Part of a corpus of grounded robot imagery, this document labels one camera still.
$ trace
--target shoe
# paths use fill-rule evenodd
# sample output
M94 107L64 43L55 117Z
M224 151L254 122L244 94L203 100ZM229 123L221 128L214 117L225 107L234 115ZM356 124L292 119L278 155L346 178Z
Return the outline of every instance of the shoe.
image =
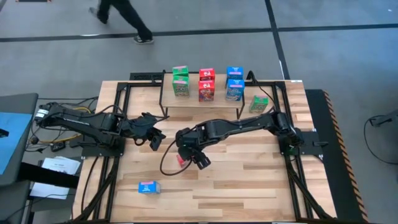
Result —
M107 23L108 23L108 20L107 20L107 19L100 18L100 17L98 16L98 10L97 10L96 8L90 7L90 8L88 9L88 11L89 11L93 16L95 16L99 21L101 21L103 24L107 24Z
M150 39L150 40L142 40L141 37L139 37L138 35L133 38L133 41L136 44L153 44L154 43L154 39L153 38Z

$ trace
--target blue box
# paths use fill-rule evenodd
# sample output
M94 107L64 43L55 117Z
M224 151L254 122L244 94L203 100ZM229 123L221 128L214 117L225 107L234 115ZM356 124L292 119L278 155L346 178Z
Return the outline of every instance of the blue box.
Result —
M244 80L228 80L226 88L226 100L239 101L244 91Z
M138 183L138 193L160 194L160 184L156 181L145 181Z
M240 80L243 79L243 67L226 67L226 81L225 81L225 88L228 83L228 80L235 79Z

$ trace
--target person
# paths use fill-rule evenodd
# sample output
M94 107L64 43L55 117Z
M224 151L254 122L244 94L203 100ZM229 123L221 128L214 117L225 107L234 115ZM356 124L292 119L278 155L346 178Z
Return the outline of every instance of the person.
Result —
M135 43L152 44L154 42L152 32L145 26L129 0L101 0L98 9L91 7L89 12L103 24L107 24L111 5L119 11L123 19L137 29L138 35L134 37Z

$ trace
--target white paper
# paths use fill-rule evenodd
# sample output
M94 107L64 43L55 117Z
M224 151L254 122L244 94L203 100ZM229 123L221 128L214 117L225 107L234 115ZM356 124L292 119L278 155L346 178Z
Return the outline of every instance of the white paper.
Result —
M58 172L64 172L66 174L76 174L80 166L80 162L75 161L73 159L68 159L66 157L57 156L56 158L45 158L42 167ZM32 191L30 192L30 196L34 197L46 197L48 198L58 198L58 199L66 199L67 194L69 192L69 188L66 187L57 187L50 184L41 184L35 183L33 185Z

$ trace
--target black pants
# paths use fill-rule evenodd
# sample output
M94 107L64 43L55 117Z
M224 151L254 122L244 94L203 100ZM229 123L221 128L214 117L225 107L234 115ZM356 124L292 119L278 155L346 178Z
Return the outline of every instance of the black pants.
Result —
M98 8L98 17L104 21L108 20L111 5L115 7L120 15L137 29L138 35L143 40L152 39L152 32L145 26L137 11L132 7L129 0L101 0Z

